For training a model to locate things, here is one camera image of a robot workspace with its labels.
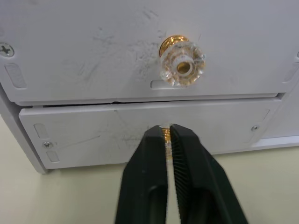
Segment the glass knob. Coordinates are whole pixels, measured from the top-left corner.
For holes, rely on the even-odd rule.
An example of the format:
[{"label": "glass knob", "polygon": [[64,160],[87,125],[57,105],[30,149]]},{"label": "glass knob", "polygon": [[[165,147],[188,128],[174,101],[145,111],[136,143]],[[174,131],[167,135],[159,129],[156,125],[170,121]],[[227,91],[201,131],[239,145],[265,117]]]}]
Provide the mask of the glass knob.
[{"label": "glass knob", "polygon": [[172,86],[189,86],[203,73],[205,55],[186,37],[168,37],[160,47],[161,78]]}]

